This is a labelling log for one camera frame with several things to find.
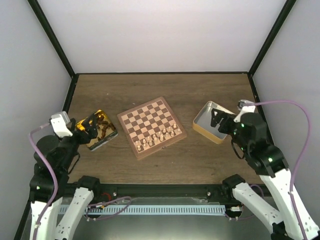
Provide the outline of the cream tin with light pieces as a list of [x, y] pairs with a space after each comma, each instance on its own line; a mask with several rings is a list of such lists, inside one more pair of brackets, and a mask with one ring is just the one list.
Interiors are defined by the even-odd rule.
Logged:
[[192, 128], [202, 136], [219, 145], [224, 141], [227, 135], [218, 131], [219, 125], [216, 127], [211, 126], [212, 110], [220, 110], [228, 114], [234, 114], [221, 105], [213, 101], [208, 101], [193, 120]]

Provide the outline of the light wooden chess piece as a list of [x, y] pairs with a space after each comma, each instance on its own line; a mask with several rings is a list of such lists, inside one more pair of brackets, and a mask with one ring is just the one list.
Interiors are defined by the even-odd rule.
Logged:
[[154, 143], [156, 144], [159, 141], [157, 135], [154, 134], [152, 137], [153, 137]]

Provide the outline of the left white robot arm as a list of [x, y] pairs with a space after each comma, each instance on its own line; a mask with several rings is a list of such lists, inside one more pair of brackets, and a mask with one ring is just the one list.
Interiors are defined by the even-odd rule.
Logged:
[[71, 240], [90, 202], [102, 196], [100, 180], [82, 176], [76, 183], [72, 201], [61, 220], [58, 213], [66, 191], [70, 166], [81, 145], [98, 136], [97, 116], [93, 113], [77, 127], [65, 111], [32, 130], [28, 139], [34, 149], [34, 174], [29, 183], [32, 240]]

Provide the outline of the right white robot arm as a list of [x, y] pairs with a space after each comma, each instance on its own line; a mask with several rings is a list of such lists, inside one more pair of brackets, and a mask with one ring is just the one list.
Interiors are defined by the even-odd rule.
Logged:
[[264, 182], [277, 208], [272, 207], [238, 174], [223, 180], [222, 195], [244, 204], [268, 229], [273, 240], [318, 240], [320, 228], [313, 221], [294, 186], [282, 151], [270, 143], [267, 124], [254, 110], [238, 115], [212, 109], [212, 127], [231, 136], [231, 145], [242, 150], [242, 159]]

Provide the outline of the gold tin with dark pieces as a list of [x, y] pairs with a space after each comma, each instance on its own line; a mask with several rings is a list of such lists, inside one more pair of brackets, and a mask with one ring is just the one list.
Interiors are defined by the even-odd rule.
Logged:
[[[118, 135], [118, 130], [111, 122], [107, 114], [99, 109], [94, 112], [97, 118], [97, 137], [92, 139], [90, 143], [87, 143], [86, 146], [90, 151], [95, 151], [98, 148], [102, 147], [104, 144], [108, 143], [112, 139], [114, 139]], [[82, 126], [82, 122], [84, 119], [80, 120], [75, 124], [75, 129], [84, 131], [84, 127]]]

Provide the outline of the wooden chessboard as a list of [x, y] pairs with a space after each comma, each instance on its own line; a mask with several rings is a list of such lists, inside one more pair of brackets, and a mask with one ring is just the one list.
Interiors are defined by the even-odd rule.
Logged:
[[[121, 112], [117, 115], [117, 118], [138, 160], [150, 156], [187, 137], [187, 132], [183, 125], [162, 96]], [[173, 128], [174, 124], [177, 125], [177, 128], [181, 129], [181, 133], [177, 132], [177, 128]], [[168, 127], [171, 127], [171, 131], [174, 132], [174, 137], [170, 136], [170, 139], [166, 139], [165, 134], [162, 133], [164, 140], [160, 141], [158, 132], [162, 132], [163, 129], [166, 129], [166, 132], [168, 132]], [[158, 137], [157, 143], [154, 143], [154, 134]], [[137, 151], [136, 141], [140, 142], [140, 151]]]

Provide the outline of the light blue slotted strip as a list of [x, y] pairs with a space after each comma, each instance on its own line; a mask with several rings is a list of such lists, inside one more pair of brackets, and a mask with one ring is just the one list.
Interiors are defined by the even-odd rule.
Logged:
[[[88, 215], [113, 215], [122, 210], [125, 205], [111, 205], [103, 209], [94, 208]], [[69, 205], [62, 205], [58, 212], [64, 215]], [[130, 205], [120, 214], [122, 215], [204, 215], [224, 216], [224, 205]]]

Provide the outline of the black mounting rail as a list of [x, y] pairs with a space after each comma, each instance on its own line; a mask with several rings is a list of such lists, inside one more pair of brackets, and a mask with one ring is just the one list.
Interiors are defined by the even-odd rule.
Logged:
[[131, 198], [196, 198], [221, 204], [235, 204], [222, 184], [107, 184], [100, 185], [95, 203], [124, 196]]

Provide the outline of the black enclosure frame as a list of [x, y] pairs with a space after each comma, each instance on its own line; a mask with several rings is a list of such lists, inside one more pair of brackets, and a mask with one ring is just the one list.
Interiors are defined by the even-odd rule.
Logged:
[[[71, 83], [70, 83], [70, 86], [68, 89], [66, 100], [63, 105], [63, 110], [68, 111], [70, 108], [70, 104], [72, 101], [72, 97], [74, 94], [76, 83], [78, 81], [78, 76], [76, 76], [73, 68], [71, 67], [71, 64], [70, 64], [65, 52], [63, 51], [63, 48], [61, 47], [59, 40], [56, 37], [56, 35], [55, 35], [55, 33], [54, 33], [54, 31], [53, 31], [53, 29], [47, 19], [45, 13], [43, 12], [38, 0], [28, 0], [28, 3], [31, 6], [36, 17], [38, 18], [38, 21], [40, 22], [43, 30], [45, 31], [46, 35], [48, 36], [52, 46], [54, 47], [56, 53], [58, 54], [60, 60], [62, 61], [64, 67], [66, 68], [67, 72], [69, 73], [69, 75], [71, 77]], [[273, 24], [266, 40], [264, 41], [256, 59], [254, 60], [252, 66], [248, 72], [249, 80], [250, 81], [252, 80], [252, 82], [250, 82], [251, 87], [253, 87], [252, 90], [256, 90], [255, 84], [253, 83], [253, 75], [256, 73], [260, 63], [262, 62], [263, 58], [267, 54], [272, 42], [274, 41], [275, 37], [277, 36], [278, 32], [280, 31], [283, 23], [285, 22], [286, 18], [288, 17], [289, 13], [291, 12], [295, 3], [296, 3], [296, 0], [286, 0], [285, 4], [283, 5], [283, 7], [282, 7], [282, 9], [281, 9], [276, 21], [275, 21], [275, 23]], [[301, 153], [299, 154], [298, 159], [294, 165], [293, 172], [291, 173], [292, 177], [290, 180], [290, 186], [295, 187], [295, 178], [296, 178], [296, 175], [297, 175], [297, 172], [298, 172], [301, 160], [302, 160], [302, 156], [303, 156], [303, 154], [307, 148], [307, 145], [309, 143], [309, 138], [310, 138], [310, 133], [311, 133], [310, 118], [309, 118], [309, 115], [306, 112], [306, 110], [301, 105], [299, 105], [298, 103], [296, 103], [294, 101], [289, 101], [289, 100], [273, 100], [273, 101], [265, 101], [265, 102], [259, 101], [259, 102], [255, 102], [255, 107], [262, 106], [262, 105], [268, 105], [268, 104], [276, 104], [276, 103], [289, 103], [289, 104], [293, 104], [293, 105], [299, 107], [303, 111], [303, 113], [305, 114], [306, 120], [307, 120], [307, 137], [306, 137], [305, 143], [303, 145], [303, 148], [301, 150]], [[260, 107], [259, 109], [260, 110], [258, 110], [258, 114], [260, 114], [262, 119], [267, 124], [262, 107]], [[268, 124], [267, 124], [267, 139], [270, 143], [273, 144], [273, 140], [272, 140], [272, 137], [270, 134]], [[16, 231], [14, 240], [21, 240], [22, 233], [25, 228], [26, 221], [27, 221], [27, 215], [30, 213], [30, 211], [31, 211], [31, 202], [30, 202], [30, 200], [28, 200], [26, 207], [24, 209], [21, 221], [19, 223], [18, 229]]]

